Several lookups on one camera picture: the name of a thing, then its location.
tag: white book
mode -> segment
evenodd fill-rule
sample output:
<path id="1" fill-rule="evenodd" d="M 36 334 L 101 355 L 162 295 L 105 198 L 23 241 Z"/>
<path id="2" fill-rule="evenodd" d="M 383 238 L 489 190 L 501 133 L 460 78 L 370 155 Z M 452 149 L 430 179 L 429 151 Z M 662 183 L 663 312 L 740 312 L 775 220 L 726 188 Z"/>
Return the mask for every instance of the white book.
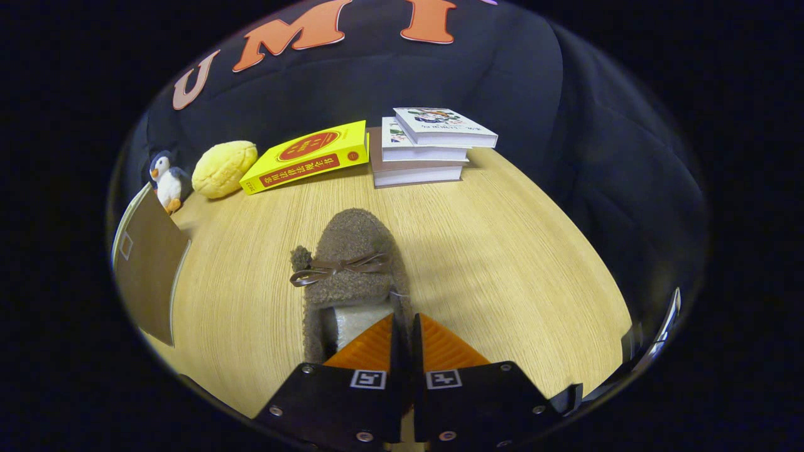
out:
<path id="1" fill-rule="evenodd" d="M 405 134 L 394 117 L 383 118 L 383 160 L 407 162 L 412 160 L 463 162 L 466 146 L 417 145 Z"/>
<path id="2" fill-rule="evenodd" d="M 384 162 L 379 127 L 367 129 L 367 132 L 374 188 L 461 180 L 461 171 L 469 163 L 469 159 L 462 162 Z"/>
<path id="3" fill-rule="evenodd" d="M 417 145 L 495 147 L 497 134 L 450 109 L 394 109 L 396 122 Z"/>
<path id="4" fill-rule="evenodd" d="M 414 183 L 461 180 L 462 169 L 463 166 L 435 166 L 432 168 L 378 171 L 374 173 L 374 187 L 396 187 Z"/>

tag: yellow plush toy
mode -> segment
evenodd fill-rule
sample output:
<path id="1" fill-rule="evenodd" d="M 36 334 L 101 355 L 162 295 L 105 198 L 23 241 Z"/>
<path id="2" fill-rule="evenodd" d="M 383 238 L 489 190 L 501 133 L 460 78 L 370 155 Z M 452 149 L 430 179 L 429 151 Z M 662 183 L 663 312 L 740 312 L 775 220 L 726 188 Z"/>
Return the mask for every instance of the yellow plush toy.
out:
<path id="1" fill-rule="evenodd" d="M 209 199 L 240 189 L 240 178 L 256 162 L 256 145 L 239 141 L 221 143 L 203 153 L 193 171 L 193 190 Z"/>

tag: white foam block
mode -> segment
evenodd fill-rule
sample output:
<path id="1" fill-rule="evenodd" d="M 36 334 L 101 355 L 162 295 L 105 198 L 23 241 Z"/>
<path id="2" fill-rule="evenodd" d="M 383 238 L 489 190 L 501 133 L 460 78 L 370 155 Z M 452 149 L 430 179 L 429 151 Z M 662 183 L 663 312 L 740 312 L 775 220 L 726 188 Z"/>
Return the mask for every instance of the white foam block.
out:
<path id="1" fill-rule="evenodd" d="M 338 351 L 341 351 L 360 333 L 393 313 L 394 308 L 390 302 L 386 301 L 369 306 L 336 307 L 334 311 L 335 322 L 338 324 Z"/>

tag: table surface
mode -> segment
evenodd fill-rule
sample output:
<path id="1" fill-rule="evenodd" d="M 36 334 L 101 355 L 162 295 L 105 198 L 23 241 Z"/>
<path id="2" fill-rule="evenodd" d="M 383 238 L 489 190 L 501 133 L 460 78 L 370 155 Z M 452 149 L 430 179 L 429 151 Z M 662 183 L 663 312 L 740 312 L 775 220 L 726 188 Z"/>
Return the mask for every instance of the table surface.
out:
<path id="1" fill-rule="evenodd" d="M 303 361 L 291 250 L 314 250 L 334 214 L 364 208 L 400 246 L 414 312 L 491 362 L 515 361 L 546 397 L 573 383 L 591 392 L 622 363 L 631 324 L 614 279 L 515 166 L 492 149 L 469 159 L 460 182 L 376 190 L 360 165 L 255 195 L 192 194 L 172 215 L 192 239 L 176 281 L 174 347 L 143 334 L 176 372 L 256 416 Z"/>

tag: dark cloth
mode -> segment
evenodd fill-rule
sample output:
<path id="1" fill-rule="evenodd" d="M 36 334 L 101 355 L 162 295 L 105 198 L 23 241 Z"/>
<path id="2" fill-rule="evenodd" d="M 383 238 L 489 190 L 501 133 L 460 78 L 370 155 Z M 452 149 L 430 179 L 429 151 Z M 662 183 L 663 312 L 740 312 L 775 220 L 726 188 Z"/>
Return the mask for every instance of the dark cloth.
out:
<path id="1" fill-rule="evenodd" d="M 362 119 L 378 126 L 400 106 L 453 109 L 499 134 L 497 151 L 538 184 L 589 239 L 635 322 L 655 334 L 676 286 L 701 284 L 708 224 L 691 150 L 662 106 L 610 58 L 517 6 L 462 2 L 449 12 L 454 43 L 411 42 L 399 32 L 411 4 L 346 4 L 345 38 L 290 48 L 233 72 L 244 35 L 274 19 L 292 23 L 319 2 L 300 2 L 235 33 L 170 80 L 143 115 L 124 155 L 114 204 L 150 180 L 150 157 L 171 150 L 192 173 L 203 152 L 233 140 L 259 152 Z M 173 84 L 213 51 L 207 83 L 185 109 Z"/>

